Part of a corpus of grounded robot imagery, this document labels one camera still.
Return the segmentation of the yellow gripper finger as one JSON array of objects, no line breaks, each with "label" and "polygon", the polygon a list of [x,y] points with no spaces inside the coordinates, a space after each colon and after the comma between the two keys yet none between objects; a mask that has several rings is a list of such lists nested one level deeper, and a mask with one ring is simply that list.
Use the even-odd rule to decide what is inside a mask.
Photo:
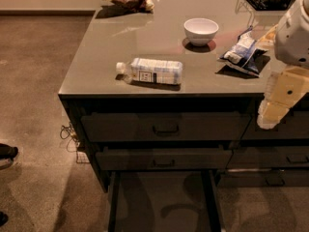
[{"label": "yellow gripper finger", "polygon": [[263,130],[271,130],[289,112],[289,108],[280,103],[262,100],[258,109],[257,124]]},{"label": "yellow gripper finger", "polygon": [[265,100],[292,108],[309,92],[309,70],[287,66],[282,72],[273,72],[265,91]]}]

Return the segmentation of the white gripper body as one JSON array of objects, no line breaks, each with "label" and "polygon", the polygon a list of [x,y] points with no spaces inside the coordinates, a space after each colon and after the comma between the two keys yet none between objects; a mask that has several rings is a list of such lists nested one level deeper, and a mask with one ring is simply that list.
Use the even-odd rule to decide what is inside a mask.
[{"label": "white gripper body", "polygon": [[274,52],[287,65],[309,67],[309,0],[295,0],[281,17]]}]

